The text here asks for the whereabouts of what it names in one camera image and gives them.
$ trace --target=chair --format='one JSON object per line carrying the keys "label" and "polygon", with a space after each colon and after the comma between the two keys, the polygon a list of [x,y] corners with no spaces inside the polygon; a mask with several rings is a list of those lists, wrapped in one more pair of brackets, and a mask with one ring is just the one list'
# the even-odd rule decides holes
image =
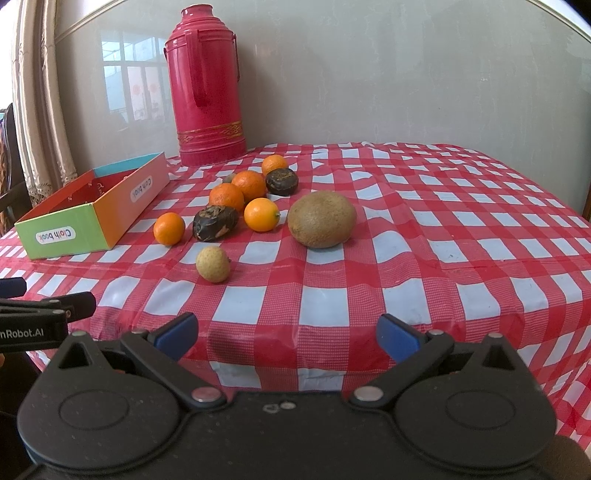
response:
{"label": "chair", "polygon": [[2,143],[6,152],[3,161],[6,169],[7,190],[0,192],[2,193],[0,195],[0,212],[6,213],[8,220],[14,225],[33,206],[22,172],[21,156],[18,152],[17,126],[14,121],[12,104],[8,106],[2,119]]}

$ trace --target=box label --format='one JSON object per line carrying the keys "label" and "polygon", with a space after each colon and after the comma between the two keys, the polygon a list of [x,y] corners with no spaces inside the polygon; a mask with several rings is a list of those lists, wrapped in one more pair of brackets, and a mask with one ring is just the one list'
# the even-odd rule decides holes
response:
{"label": "box label", "polygon": [[54,244],[55,242],[74,240],[76,238],[76,231],[71,226],[63,226],[53,230],[36,233],[35,238],[41,245]]}
{"label": "box label", "polygon": [[129,194],[129,198],[133,203],[137,202],[142,195],[146,193],[154,182],[152,181],[152,175],[150,175],[147,179],[145,179],[142,183],[140,183],[136,188],[131,190]]}

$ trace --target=cardboard box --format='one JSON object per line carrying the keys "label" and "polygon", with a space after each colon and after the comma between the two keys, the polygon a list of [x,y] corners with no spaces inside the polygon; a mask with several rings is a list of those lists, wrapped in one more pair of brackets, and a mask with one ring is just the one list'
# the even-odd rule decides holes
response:
{"label": "cardboard box", "polygon": [[110,250],[169,181],[164,153],[98,167],[41,202],[15,227],[32,260]]}

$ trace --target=red and white checkered tablecloth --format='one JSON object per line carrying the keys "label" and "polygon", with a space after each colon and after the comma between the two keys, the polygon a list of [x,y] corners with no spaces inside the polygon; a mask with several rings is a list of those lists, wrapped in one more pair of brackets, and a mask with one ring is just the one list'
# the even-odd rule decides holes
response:
{"label": "red and white checkered tablecloth", "polygon": [[[222,241],[230,279],[203,281],[193,216],[223,177],[261,171],[273,153],[300,177],[291,198],[271,196],[281,224],[297,198],[335,190],[358,211],[351,240],[313,251],[286,226],[255,233],[241,220]],[[113,250],[30,261],[9,233],[0,276],[25,277],[28,299],[92,291],[96,314],[72,328],[98,339],[195,312],[199,341],[182,363],[226,387],[352,390],[391,365],[375,341],[383,312],[457,340],[499,331],[549,395],[558,432],[589,446],[591,230],[531,180],[452,145],[280,144],[198,170],[170,163],[172,181]],[[151,231],[167,211],[188,227],[172,248]],[[51,354],[33,355],[42,366]]]}

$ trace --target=small orange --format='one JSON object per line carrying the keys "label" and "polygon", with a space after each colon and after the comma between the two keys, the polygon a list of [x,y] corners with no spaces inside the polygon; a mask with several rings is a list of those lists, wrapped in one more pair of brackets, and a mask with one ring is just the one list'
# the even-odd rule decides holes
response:
{"label": "small orange", "polygon": [[241,212],[244,210],[244,195],[236,185],[221,183],[209,193],[209,205],[225,205]]}
{"label": "small orange", "polygon": [[158,217],[154,224],[154,238],[167,247],[176,245],[183,238],[185,224],[183,218],[174,212],[168,212]]}
{"label": "small orange", "polygon": [[244,221],[255,232],[268,232],[279,223],[279,208],[266,198],[254,199],[244,209]]}
{"label": "small orange", "polygon": [[270,171],[278,168],[287,168],[288,166],[287,160],[281,155],[269,155],[261,163],[262,174],[266,177]]}
{"label": "small orange", "polygon": [[245,170],[237,173],[232,179],[232,184],[242,190],[245,203],[264,197],[265,192],[267,191],[265,177],[252,170]]}

